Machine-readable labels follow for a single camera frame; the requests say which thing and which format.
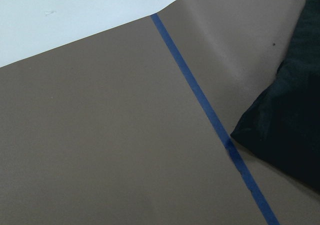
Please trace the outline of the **blue tape grid lines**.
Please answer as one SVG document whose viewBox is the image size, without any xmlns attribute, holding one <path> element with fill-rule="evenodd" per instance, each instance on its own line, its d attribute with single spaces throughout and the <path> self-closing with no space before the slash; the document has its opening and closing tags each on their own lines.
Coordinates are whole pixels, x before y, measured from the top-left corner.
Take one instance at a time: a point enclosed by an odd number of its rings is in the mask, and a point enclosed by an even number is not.
<svg viewBox="0 0 320 225">
<path fill-rule="evenodd" d="M 151 19 L 268 225 L 280 222 L 158 14 Z"/>
</svg>

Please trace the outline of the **black graphic t-shirt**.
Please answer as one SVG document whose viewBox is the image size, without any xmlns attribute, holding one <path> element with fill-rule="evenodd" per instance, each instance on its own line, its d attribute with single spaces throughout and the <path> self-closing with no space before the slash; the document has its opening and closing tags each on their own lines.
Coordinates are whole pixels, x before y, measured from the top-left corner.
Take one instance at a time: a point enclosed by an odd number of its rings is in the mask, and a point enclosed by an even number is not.
<svg viewBox="0 0 320 225">
<path fill-rule="evenodd" d="M 231 137 L 258 158 L 320 189 L 320 0 L 306 0 L 273 83 Z"/>
</svg>

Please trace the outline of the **brown paper table cover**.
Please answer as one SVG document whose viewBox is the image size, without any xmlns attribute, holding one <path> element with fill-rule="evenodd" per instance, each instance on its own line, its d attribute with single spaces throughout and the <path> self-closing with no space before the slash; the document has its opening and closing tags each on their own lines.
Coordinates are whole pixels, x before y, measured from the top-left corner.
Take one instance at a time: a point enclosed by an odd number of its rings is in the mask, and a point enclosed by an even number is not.
<svg viewBox="0 0 320 225">
<path fill-rule="evenodd" d="M 228 135 L 274 80 L 306 0 L 159 10 Z M 279 225 L 320 194 L 231 140 Z M 268 225 L 151 16 L 0 69 L 3 225 Z"/>
</svg>

